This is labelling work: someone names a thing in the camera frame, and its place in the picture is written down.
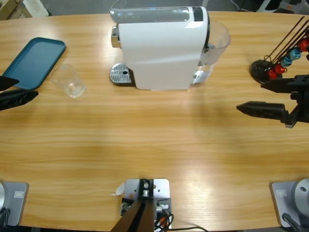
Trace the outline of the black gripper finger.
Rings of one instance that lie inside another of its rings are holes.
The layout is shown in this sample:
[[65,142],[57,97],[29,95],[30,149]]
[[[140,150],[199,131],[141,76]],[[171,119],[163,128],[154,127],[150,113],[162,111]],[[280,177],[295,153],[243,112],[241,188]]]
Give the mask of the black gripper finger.
[[5,91],[17,83],[19,83],[19,80],[6,76],[0,76],[0,91]]
[[38,96],[34,90],[16,89],[6,91],[0,94],[0,110],[7,110],[18,107],[32,101]]

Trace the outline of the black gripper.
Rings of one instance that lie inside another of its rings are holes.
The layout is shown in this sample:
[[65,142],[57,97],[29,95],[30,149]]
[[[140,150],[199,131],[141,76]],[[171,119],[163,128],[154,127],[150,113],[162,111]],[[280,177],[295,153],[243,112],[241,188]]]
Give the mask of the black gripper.
[[285,122],[286,128],[293,128],[297,122],[309,122],[309,75],[296,75],[294,78],[278,78],[265,82],[261,88],[276,93],[291,93],[291,100],[297,106],[289,114],[281,103],[248,101],[236,106],[242,113],[259,118],[268,118]]

